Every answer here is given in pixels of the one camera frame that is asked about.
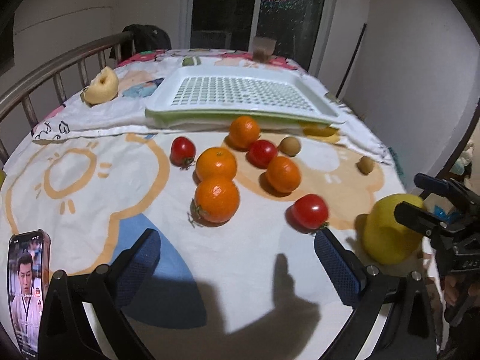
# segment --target bed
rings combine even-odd
[[[160,233],[162,250],[154,277],[123,312],[154,357],[169,359],[317,359],[351,313],[338,298],[318,262],[313,238],[292,228],[286,209],[306,193],[321,194],[330,207],[330,227],[340,242],[363,263],[373,261],[362,250],[355,223],[380,198],[405,192],[388,148],[315,78],[294,61],[274,57],[259,64],[234,50],[154,50],[120,61],[122,33],[96,40],[47,62],[0,98],[0,122],[22,103],[32,128],[9,154],[0,141],[7,178],[0,194],[0,266],[6,266],[12,234],[42,228],[52,241],[50,275],[90,273],[111,263],[131,247],[146,228]],[[82,85],[89,84],[85,58],[114,48],[119,77],[118,98],[88,108],[80,92],[67,99],[61,71],[78,65]],[[262,171],[244,153],[235,153],[235,182],[241,195],[237,214],[225,225],[192,223],[194,169],[169,162],[172,140],[189,137],[197,153],[225,145],[221,128],[194,126],[159,129],[146,121],[145,99],[183,66],[234,66],[285,69],[312,90],[330,98],[345,115],[342,126],[298,126],[303,149],[296,158],[303,180],[288,196],[275,196],[258,183]],[[52,79],[60,107],[46,120],[35,116],[29,94]],[[285,133],[264,131],[278,144]],[[365,176],[355,164],[362,155],[375,159]],[[380,267],[389,274],[419,270],[430,278],[433,300],[440,283],[433,252],[422,250],[402,264]],[[0,270],[6,283],[6,270]],[[176,283],[190,283],[189,293]],[[442,306],[437,309],[439,345]],[[111,353],[95,313],[92,328],[104,353]],[[385,323],[382,312],[359,358],[367,357]],[[14,337],[7,298],[0,298],[0,321]]]

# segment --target mandarin orange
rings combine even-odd
[[[195,210],[206,221],[224,223],[232,218],[240,205],[240,194],[232,180],[211,176],[195,191]]]
[[[230,125],[229,140],[235,149],[248,150],[260,137],[260,127],[250,116],[240,116]]]
[[[225,147],[211,147],[198,157],[195,172],[203,181],[211,176],[225,176],[232,180],[237,174],[237,160]]]
[[[265,176],[270,185],[281,193],[293,192],[302,180],[298,166],[287,157],[275,157],[270,161]]]

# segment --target bed railing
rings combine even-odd
[[[37,115],[35,115],[32,102],[30,101],[30,94],[36,88],[42,85],[45,81],[52,79],[55,86],[55,92],[57,93],[58,102],[60,105],[63,105],[67,100],[63,88],[62,77],[60,76],[60,73],[63,70],[77,64],[80,81],[83,87],[86,87],[90,81],[88,79],[85,59],[97,54],[100,69],[103,69],[107,65],[104,51],[113,47],[115,51],[115,59],[117,64],[119,64],[122,59],[121,44],[129,41],[132,42],[132,50],[133,53],[135,53],[133,35],[131,32],[121,32],[116,35],[94,40],[93,42],[84,44],[83,46],[70,50],[65,54],[51,59],[49,62],[46,62],[30,74],[23,77],[0,96],[0,123],[11,112],[11,110],[13,110],[18,104],[22,103],[23,111],[28,119],[30,128],[34,128],[38,124],[38,119]],[[5,164],[9,157],[9,154],[0,139],[0,160]]]

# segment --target black clamp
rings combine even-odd
[[[445,223],[431,213],[409,203],[397,205],[395,220],[428,237],[436,250],[436,262],[441,278],[447,275],[465,275],[459,285],[460,296],[455,306],[447,307],[445,320],[458,326],[463,314],[475,302],[469,296],[469,287],[480,280],[480,196],[455,180],[440,180],[418,173],[415,185],[423,190],[447,198],[461,216],[453,223]]]
[[[120,308],[128,305],[160,256],[160,235],[148,229],[108,266],[91,274],[56,271],[46,295],[38,336],[38,358],[109,360],[88,322],[82,302],[91,303],[106,339],[119,360],[154,360]]]
[[[355,360],[383,304],[392,303],[368,360],[435,360],[436,340],[430,300],[422,275],[384,275],[365,267],[329,229],[315,236],[315,252],[342,302],[353,312],[320,360]]]

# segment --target phone screen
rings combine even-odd
[[[29,360],[37,359],[38,354],[38,331],[44,301],[44,241],[42,231],[16,235],[10,240],[8,251],[7,284],[11,322],[18,347]]]

